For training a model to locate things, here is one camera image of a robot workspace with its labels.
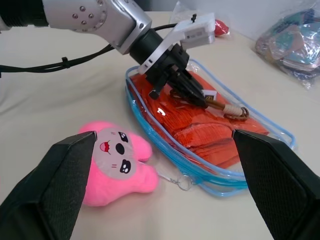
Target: plush toy mouth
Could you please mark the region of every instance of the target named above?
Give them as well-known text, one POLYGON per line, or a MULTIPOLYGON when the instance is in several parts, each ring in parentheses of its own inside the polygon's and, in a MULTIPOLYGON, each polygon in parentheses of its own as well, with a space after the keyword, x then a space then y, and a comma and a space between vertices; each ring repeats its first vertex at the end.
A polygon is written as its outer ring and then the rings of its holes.
POLYGON ((110 154, 110 152, 109 152, 109 150, 110 150, 109 141, 106 141, 106 142, 101 143, 100 149, 101 149, 101 151, 110 154))
POLYGON ((125 159, 122 160, 122 165, 120 168, 120 173, 128 174, 131 170, 131 163, 125 159))

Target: clear plastic bag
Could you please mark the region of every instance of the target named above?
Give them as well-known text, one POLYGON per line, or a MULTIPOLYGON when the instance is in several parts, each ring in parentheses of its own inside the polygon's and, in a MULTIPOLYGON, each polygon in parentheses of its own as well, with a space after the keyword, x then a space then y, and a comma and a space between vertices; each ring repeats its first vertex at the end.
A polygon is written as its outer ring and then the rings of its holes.
POLYGON ((257 40, 265 60, 310 89, 320 75, 320 5, 303 0, 257 40))
POLYGON ((133 114, 150 140, 179 168, 215 196, 232 196, 247 188, 238 152, 232 139, 234 129, 265 134, 292 149, 295 137, 245 103, 199 62, 190 60, 188 70, 205 90, 216 91, 219 102, 246 107, 246 121, 225 119, 211 107, 206 109, 170 97, 168 85, 160 97, 148 96, 152 86, 133 67, 126 74, 126 92, 133 114))
MULTIPOLYGON (((170 17, 170 24, 176 24, 184 20, 189 20, 193 17, 194 14, 198 16, 203 15, 204 13, 200 10, 192 10, 191 7, 183 4, 181 1, 178 1, 173 9, 172 15, 170 17)), ((224 21, 219 19, 219 14, 215 13, 218 19, 215 20, 215 30, 214 34, 216 37, 230 35, 230 29, 224 21)))

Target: white table surface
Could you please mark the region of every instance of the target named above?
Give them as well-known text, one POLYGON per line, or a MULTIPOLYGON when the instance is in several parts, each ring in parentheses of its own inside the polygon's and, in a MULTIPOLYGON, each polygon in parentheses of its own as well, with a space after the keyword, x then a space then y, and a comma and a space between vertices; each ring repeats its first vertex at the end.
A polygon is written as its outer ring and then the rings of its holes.
MULTIPOLYGON (((168 12, 151 12, 153 26, 168 12)), ((95 35, 49 28, 14 28, 0 35, 1 64, 21 67, 59 62, 99 51, 95 35)), ((320 91, 306 91, 262 61, 254 43, 239 34, 190 49, 220 80, 253 107, 295 134, 298 154, 320 174, 320 91)), ((125 71, 136 65, 115 50, 68 70, 47 74, 3 73, 0 79, 0 203, 50 146, 85 123, 106 120, 145 137, 125 97, 125 71)), ((159 171, 177 169, 154 148, 159 171)), ((72 240, 271 240, 249 192, 215 198, 198 187, 188 192, 161 181, 152 194, 131 194, 99 208, 83 207, 72 240)))

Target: metal ring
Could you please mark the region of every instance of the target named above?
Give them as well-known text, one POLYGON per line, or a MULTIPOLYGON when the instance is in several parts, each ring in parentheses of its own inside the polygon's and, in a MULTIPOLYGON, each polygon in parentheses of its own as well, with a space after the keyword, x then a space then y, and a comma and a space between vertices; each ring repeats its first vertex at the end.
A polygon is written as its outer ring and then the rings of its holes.
POLYGON ((247 118, 249 118, 249 116, 250 116, 250 113, 249 113, 249 110, 246 108, 246 107, 241 107, 241 109, 242 109, 242 115, 244 116, 244 117, 247 117, 247 118))
POLYGON ((192 180, 192 178, 191 177, 189 177, 188 175, 182 175, 181 177, 179 177, 178 178, 178 183, 177 183, 177 185, 178 185, 178 187, 181 189, 181 190, 183 190, 183 191, 188 191, 188 190, 190 190, 191 188, 192 188, 192 185, 193 185, 193 180, 192 180), (185 180, 185 181, 187 181, 187 187, 183 187, 182 186, 182 181, 181 180, 185 180))

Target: orange folded cloth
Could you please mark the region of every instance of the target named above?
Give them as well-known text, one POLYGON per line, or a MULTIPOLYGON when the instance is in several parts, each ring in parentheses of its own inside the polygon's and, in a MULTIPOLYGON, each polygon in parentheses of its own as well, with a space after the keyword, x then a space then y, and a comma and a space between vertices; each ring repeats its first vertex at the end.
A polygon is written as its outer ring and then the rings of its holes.
MULTIPOLYGON (((194 72, 193 77, 206 90, 215 89, 194 72)), ((234 129, 267 135, 268 131, 256 120, 246 121, 224 118, 223 113, 208 107, 207 109, 183 103, 170 96, 170 86, 166 85, 157 100, 149 97, 153 86, 146 80, 145 75, 131 77, 133 84, 142 97, 145 105, 157 121, 184 147, 203 158, 205 161, 221 168, 228 168, 240 161, 236 145, 232 139, 234 129)), ((223 104, 229 102, 217 94, 216 100, 223 104)), ((173 147, 174 143, 150 119, 145 111, 144 118, 153 129, 173 147)), ((212 172, 208 167, 186 156, 190 161, 212 172)))

